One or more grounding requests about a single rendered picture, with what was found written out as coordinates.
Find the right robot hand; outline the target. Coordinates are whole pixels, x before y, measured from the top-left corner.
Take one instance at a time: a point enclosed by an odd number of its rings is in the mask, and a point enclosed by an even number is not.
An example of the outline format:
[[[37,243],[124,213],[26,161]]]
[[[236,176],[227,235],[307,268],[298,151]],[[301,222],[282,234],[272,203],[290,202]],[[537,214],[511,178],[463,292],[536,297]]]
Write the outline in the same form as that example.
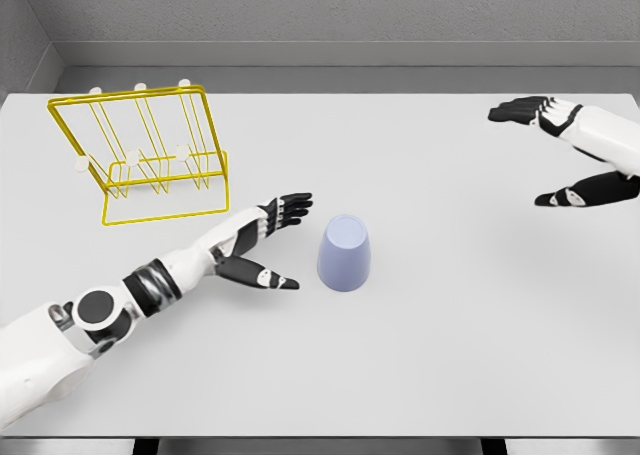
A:
[[[614,168],[611,172],[540,194],[534,201],[536,206],[587,208],[640,196],[640,122],[598,106],[545,95],[502,102],[490,109],[488,119],[538,128]]]

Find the lavender cup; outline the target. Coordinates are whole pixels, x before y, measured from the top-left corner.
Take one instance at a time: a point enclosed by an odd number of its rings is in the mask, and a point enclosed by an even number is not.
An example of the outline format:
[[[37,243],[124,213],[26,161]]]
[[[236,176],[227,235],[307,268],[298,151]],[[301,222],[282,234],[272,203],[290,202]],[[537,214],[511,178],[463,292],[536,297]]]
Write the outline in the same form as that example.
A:
[[[364,222],[349,214],[332,218],[319,247],[317,273],[330,289],[350,292],[368,279],[371,249]]]

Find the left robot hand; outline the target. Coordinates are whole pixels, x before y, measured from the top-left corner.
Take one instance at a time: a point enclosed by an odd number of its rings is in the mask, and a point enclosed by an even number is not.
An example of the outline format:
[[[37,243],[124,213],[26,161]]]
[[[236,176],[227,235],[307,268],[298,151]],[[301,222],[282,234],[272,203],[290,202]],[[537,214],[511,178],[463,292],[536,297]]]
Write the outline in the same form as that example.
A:
[[[233,215],[214,227],[198,243],[213,260],[213,274],[245,286],[298,290],[295,279],[286,278],[244,255],[276,231],[299,225],[313,205],[309,192],[273,198]]]

